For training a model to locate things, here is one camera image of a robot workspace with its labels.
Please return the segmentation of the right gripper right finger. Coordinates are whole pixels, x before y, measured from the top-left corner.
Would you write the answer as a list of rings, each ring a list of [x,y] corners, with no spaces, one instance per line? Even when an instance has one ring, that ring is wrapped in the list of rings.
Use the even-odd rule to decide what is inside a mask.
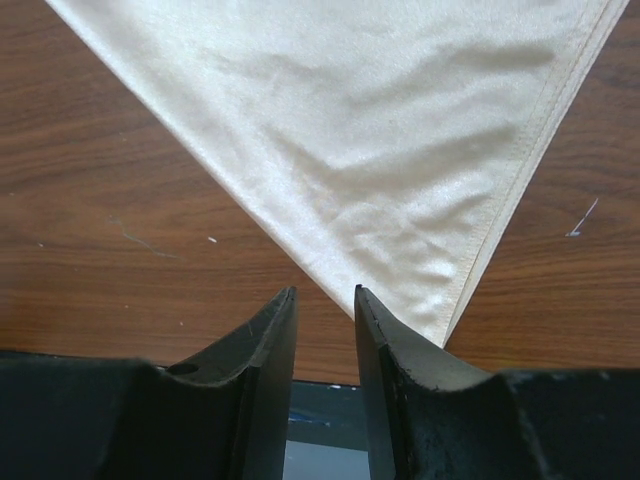
[[[635,369],[488,373],[354,295],[374,479],[635,479]]]

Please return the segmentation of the peach cloth napkin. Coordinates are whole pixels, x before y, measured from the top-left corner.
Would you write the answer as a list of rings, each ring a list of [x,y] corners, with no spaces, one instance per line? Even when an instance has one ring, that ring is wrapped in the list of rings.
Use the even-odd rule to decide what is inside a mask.
[[[622,1],[55,1],[341,308],[444,345]]]

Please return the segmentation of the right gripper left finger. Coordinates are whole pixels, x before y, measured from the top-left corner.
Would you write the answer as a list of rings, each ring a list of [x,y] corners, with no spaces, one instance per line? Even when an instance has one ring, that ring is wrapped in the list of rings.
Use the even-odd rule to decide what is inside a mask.
[[[168,367],[5,351],[5,479],[278,479],[297,292]]]

